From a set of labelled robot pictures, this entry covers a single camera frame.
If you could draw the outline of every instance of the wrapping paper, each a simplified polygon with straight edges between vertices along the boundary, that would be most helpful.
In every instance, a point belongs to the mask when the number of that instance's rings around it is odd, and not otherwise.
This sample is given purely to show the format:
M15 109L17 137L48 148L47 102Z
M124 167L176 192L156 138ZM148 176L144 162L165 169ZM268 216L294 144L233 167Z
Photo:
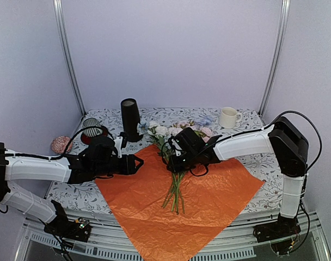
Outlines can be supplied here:
M158 148L136 155L145 163L132 176L97 179L114 216L146 261L184 260L195 256L239 215L263 182L236 159L209 166L209 173L181 182L185 214L161 207L172 182Z

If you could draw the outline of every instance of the black cylindrical container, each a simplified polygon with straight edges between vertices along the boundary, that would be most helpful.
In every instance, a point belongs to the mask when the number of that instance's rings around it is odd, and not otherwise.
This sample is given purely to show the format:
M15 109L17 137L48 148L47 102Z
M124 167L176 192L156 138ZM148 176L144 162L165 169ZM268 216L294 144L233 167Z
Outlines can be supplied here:
M127 139L130 142L137 142L143 138L137 131L138 123L140 123L139 109L137 101L131 98L121 102L122 123L124 132L127 134Z

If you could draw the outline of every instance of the pink brain model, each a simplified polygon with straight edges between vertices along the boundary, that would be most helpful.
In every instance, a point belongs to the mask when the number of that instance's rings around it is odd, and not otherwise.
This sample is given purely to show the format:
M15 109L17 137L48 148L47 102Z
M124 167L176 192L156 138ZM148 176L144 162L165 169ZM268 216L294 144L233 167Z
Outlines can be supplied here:
M65 147L69 143L69 141L70 138L66 136L59 136L55 138L51 144L52 151L54 151L56 154L63 154ZM72 149L72 143L70 144L67 152L69 152L71 149Z

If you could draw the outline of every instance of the floral tablecloth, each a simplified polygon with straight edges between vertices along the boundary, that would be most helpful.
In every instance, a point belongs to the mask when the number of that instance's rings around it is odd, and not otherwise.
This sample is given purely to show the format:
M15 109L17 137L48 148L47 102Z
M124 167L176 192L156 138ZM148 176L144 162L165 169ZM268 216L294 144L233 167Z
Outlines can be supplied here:
M223 136L263 126L261 119L254 110L243 109L238 111L243 114L243 119L237 123L234 129L224 129L218 124L220 109L216 108L146 108L140 109L140 115L147 121L158 121L165 126L210 115L216 121L209 128L213 130L215 135L222 134ZM118 109L90 110L85 118L89 117L98 119L114 136L123 131L121 113ZM123 154L134 154L150 144L150 139L145 135L139 142L129 142L122 152ZM78 136L73 142L70 153L78 154L86 147ZM238 160L253 176L265 181L265 184L242 213L261 212L279 208L283 176L280 173L275 156L273 154L255 154L238 157ZM86 182L80 185L53 182L47 193L47 199L55 200L61 203L64 208L72 210L112 215L95 182Z

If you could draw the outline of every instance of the flower bouquet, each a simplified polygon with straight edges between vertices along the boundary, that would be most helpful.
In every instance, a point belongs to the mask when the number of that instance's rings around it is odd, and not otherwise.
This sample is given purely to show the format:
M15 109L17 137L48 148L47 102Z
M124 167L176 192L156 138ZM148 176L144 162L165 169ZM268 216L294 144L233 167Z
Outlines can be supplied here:
M151 141L159 149L159 155L167 162L173 154L173 150L168 146L167 141L171 136L176 136L185 128L192 128L194 132L205 142L212 136L212 131L207 127L213 122L209 116L205 116L199 120L190 120L188 122L180 122L173 124L170 127L163 126L156 121L146 122L141 120L138 124L139 134L148 134ZM176 211L179 214L179 201L181 201L182 212L185 213L185 202L180 190L180 184L186 172L172 173L173 181L168 190L168 193L163 201L162 207L165 208L169 202L171 203L171 211Z

